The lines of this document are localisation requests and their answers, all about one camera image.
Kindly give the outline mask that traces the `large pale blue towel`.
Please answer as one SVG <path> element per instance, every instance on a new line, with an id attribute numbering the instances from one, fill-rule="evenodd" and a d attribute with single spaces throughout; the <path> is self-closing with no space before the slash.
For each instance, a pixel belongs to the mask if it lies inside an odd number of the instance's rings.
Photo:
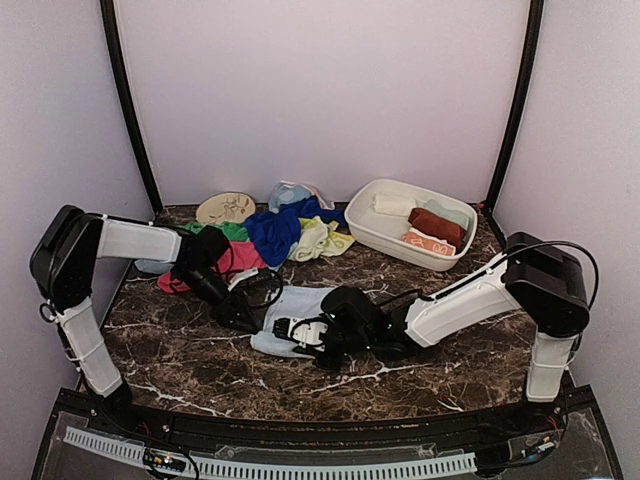
<path id="1" fill-rule="evenodd" d="M 332 290 L 334 287 L 285 286 L 280 298 L 268 308 L 262 330 L 251 336 L 251 347 L 274 357 L 312 359 L 314 354 L 309 355 L 294 342 L 276 337 L 273 333 L 274 322 L 280 318 L 307 319 L 319 316 L 321 302 Z"/>

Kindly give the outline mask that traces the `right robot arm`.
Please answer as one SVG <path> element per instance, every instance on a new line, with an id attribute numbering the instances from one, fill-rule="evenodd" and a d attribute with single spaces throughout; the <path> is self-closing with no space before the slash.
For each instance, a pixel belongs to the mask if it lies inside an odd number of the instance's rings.
<path id="1" fill-rule="evenodd" d="M 357 288 L 338 287 L 321 302 L 317 360 L 335 369 L 344 356 L 361 351 L 384 360 L 404 359 L 490 317 L 522 310 L 536 333 L 524 401 L 511 410 L 510 424 L 530 434 L 553 412 L 597 296 L 586 290 L 582 265 L 570 253 L 575 247 L 517 232 L 485 266 L 390 312 Z"/>

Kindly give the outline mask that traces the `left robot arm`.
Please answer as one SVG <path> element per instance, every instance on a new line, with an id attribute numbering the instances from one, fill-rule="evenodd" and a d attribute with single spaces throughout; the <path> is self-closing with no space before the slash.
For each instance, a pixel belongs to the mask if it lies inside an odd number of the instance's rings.
<path id="1" fill-rule="evenodd" d="M 211 307 L 220 325 L 256 333 L 259 326 L 246 296 L 216 270 L 230 249 L 229 240 L 215 227 L 194 234 L 87 213 L 73 205 L 58 211 L 37 244 L 29 268 L 44 299 L 41 315 L 56 324 L 72 363 L 102 407 L 103 421 L 120 436 L 134 435 L 141 427 L 141 415 L 131 406 L 130 387 L 115 366 L 94 315 L 96 262 L 120 258 L 168 264 L 178 280 Z"/>

